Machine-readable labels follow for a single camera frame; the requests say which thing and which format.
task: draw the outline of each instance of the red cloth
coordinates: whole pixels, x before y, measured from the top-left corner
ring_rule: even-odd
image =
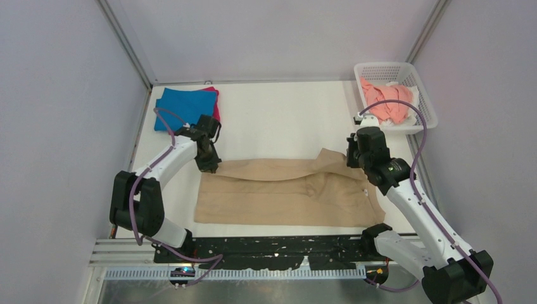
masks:
[[[216,118],[218,121],[220,121],[220,111],[218,110],[218,95],[220,92],[215,89],[215,87],[206,87],[205,89],[201,89],[198,91],[208,91],[208,92],[216,92],[217,93],[217,100],[215,102],[215,108],[213,110],[213,117]]]

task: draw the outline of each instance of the pink cloth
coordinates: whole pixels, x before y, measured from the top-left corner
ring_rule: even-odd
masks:
[[[412,103],[412,92],[402,84],[372,85],[363,77],[360,77],[360,84],[368,106],[387,99],[399,99]],[[390,118],[394,124],[400,124],[408,117],[408,107],[398,103],[385,103],[372,108],[371,113],[379,119],[379,122]]]
[[[220,111],[218,110],[218,95],[220,95],[220,92],[217,89],[215,89],[215,87],[206,87],[205,89],[201,89],[200,91],[209,91],[209,92],[217,93],[217,100],[215,102],[215,107],[213,110],[213,117],[216,118],[218,121],[220,121]]]

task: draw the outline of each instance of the white cloth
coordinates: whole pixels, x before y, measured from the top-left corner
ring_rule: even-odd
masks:
[[[397,81],[392,81],[392,82],[388,82],[386,85],[387,86],[394,86],[396,84],[399,84],[399,82]],[[413,87],[408,87],[408,90],[410,92],[412,92],[412,105],[415,106],[416,108],[418,107],[419,105],[419,90],[418,90],[418,87],[417,85],[413,86]],[[416,112],[413,111],[413,109],[408,109],[408,117],[407,119],[405,119],[404,122],[402,123],[399,123],[398,125],[415,125],[417,122],[417,114]],[[383,122],[381,122],[381,126],[382,127],[392,127],[396,125],[395,123],[393,123],[393,121],[391,119],[387,119]]]

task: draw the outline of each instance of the cable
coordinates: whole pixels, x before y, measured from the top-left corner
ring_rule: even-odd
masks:
[[[153,163],[151,163],[149,165],[148,168],[146,168],[142,174],[140,174],[140,176],[138,176],[138,178],[134,181],[134,184],[132,185],[132,188],[130,189],[130,194],[129,194],[129,215],[130,215],[130,223],[131,223],[131,226],[132,226],[132,232],[134,233],[134,238],[136,239],[136,243],[141,246],[142,245],[142,238],[143,237],[140,237],[139,233],[138,233],[138,226],[136,224],[136,217],[135,217],[135,214],[134,214],[134,193],[136,191],[136,188],[138,187],[138,184],[141,182],[141,180],[143,179],[143,177],[154,167],[156,166],[159,162],[161,162],[166,156],[168,156],[170,154],[170,152],[174,149],[174,146],[175,146],[175,136],[174,136],[174,133],[172,132],[169,124],[166,123],[166,121],[164,120],[164,118],[162,118],[162,116],[160,115],[160,111],[168,111],[166,109],[161,109],[161,108],[155,108],[153,111],[156,113],[156,116],[162,121],[162,123],[164,124],[164,126],[166,127],[166,130],[168,130],[168,134],[170,134],[170,136],[172,137],[172,145],[164,152],[162,153],[162,155],[160,157],[158,157]],[[186,284],[186,286],[192,286],[192,285],[195,285],[197,284],[202,278],[204,278],[204,276],[206,276],[211,270],[213,270],[216,265],[222,260],[223,258],[223,255],[216,255],[216,256],[213,256],[211,258],[189,258],[188,256],[185,256],[185,255],[182,255],[180,254],[179,252],[175,251],[172,247],[169,247],[167,244],[164,244],[164,243],[161,243],[157,240],[154,240],[154,239],[151,239],[150,237],[146,237],[148,240],[150,240],[151,242],[154,242],[156,244],[159,244],[161,246],[163,246],[164,248],[166,248],[168,251],[172,252],[174,255],[177,255],[179,258],[183,259],[183,260],[187,260],[187,261],[190,261],[190,262],[194,262],[194,263],[205,263],[205,262],[211,262],[211,261],[216,261],[202,276],[200,276],[199,278],[197,278],[196,280],[194,280],[193,282],[189,282],[189,284]]]
[[[368,279],[366,278],[365,279],[366,282],[368,282],[369,284],[371,285],[374,285],[374,286],[377,286],[377,283],[375,283],[374,280],[372,279]],[[391,287],[387,287],[387,286],[384,286],[384,285],[378,285],[380,289],[382,290],[385,290],[385,291],[389,291],[390,293],[404,293],[405,291],[409,291],[411,290],[412,288],[416,287],[419,285],[419,280],[416,280],[412,285],[410,285],[409,287],[405,287],[405,288],[391,288]]]
[[[431,217],[433,222],[438,226],[440,231],[442,231],[442,233],[449,240],[449,242],[451,242],[451,244],[454,245],[456,243],[455,240],[452,238],[451,234],[446,230],[446,228],[442,225],[442,223],[438,220],[438,218],[436,218],[436,216],[434,215],[434,213],[431,210],[431,208],[429,208],[429,206],[427,205],[427,203],[425,202],[425,200],[421,196],[420,192],[418,191],[418,189],[416,187],[416,183],[414,181],[414,172],[416,170],[418,159],[421,156],[421,153],[423,151],[423,148],[425,147],[425,142],[426,142],[426,139],[427,139],[427,122],[426,122],[425,118],[423,117],[423,114],[420,112],[420,110],[418,108],[416,108],[415,106],[413,106],[412,104],[410,104],[410,103],[408,103],[406,101],[395,100],[395,99],[383,100],[383,101],[379,101],[377,103],[374,103],[372,105],[369,105],[369,106],[365,107],[365,109],[363,109],[360,112],[360,115],[363,115],[366,111],[369,111],[371,108],[373,108],[375,106],[383,105],[384,103],[398,103],[398,104],[401,104],[401,105],[405,105],[405,106],[413,109],[413,111],[416,112],[416,114],[418,115],[418,117],[420,118],[420,120],[422,122],[422,125],[423,125],[423,139],[421,140],[421,144],[420,144],[420,146],[418,148],[418,151],[416,152],[416,155],[414,156],[414,160],[412,161],[412,166],[410,166],[410,185],[412,186],[412,189],[414,190],[414,193],[416,194],[416,197],[418,197],[418,200],[421,202],[421,204],[422,204],[423,208],[425,209],[425,211],[427,212],[427,214],[429,214],[429,216]],[[481,278],[485,281],[485,283],[490,287],[490,289],[494,293],[494,296],[496,297],[496,301],[498,302],[498,304],[503,304],[503,300],[502,300],[502,297],[500,296],[500,293],[496,289],[496,286],[494,286],[494,284],[486,276],[486,274],[479,268],[479,266],[477,266],[477,264],[466,254],[466,252],[464,252],[464,250],[459,245],[455,245],[454,247],[464,257],[464,259],[467,260],[468,263],[470,263],[470,265],[472,265],[474,270],[481,276]]]
[[[187,123],[183,120],[183,118],[181,118],[179,115],[175,114],[174,112],[168,110],[168,109],[164,109],[164,108],[155,108],[157,111],[162,111],[162,112],[166,112],[168,114],[171,114],[173,115],[175,118],[179,119],[184,125],[186,125]]]

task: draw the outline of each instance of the blue towel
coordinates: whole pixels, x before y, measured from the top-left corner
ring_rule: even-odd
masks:
[[[156,100],[156,107],[172,111],[192,125],[198,122],[201,115],[213,116],[216,102],[216,92],[176,91],[165,88],[162,97]],[[177,117],[169,113],[161,111],[160,115],[170,125],[172,131],[179,130],[183,126]],[[166,127],[158,117],[155,121],[155,131],[166,131]]]

